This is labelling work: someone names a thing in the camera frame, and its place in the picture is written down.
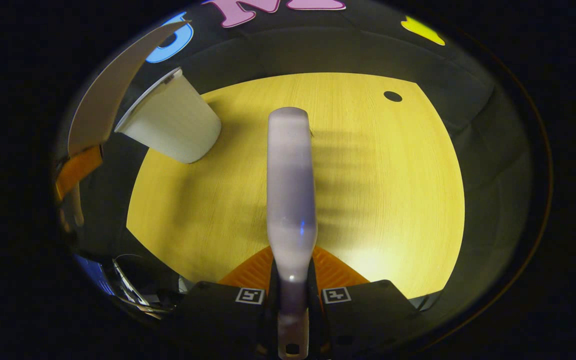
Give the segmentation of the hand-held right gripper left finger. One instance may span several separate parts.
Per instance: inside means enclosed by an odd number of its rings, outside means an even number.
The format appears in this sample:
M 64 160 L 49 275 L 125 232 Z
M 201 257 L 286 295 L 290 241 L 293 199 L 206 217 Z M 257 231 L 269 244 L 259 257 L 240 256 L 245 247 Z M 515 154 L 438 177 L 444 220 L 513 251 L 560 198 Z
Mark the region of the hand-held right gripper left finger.
M 190 353 L 267 353 L 273 262 L 266 246 L 219 282 L 197 282 L 166 315 L 166 337 Z

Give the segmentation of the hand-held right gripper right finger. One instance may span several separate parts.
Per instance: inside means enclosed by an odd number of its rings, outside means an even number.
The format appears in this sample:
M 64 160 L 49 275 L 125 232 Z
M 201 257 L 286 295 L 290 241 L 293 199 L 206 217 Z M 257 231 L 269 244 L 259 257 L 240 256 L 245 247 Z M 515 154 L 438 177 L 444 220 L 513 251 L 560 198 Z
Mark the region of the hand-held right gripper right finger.
M 316 246 L 310 282 L 314 347 L 321 352 L 410 352 L 418 310 L 390 280 L 368 281 Z

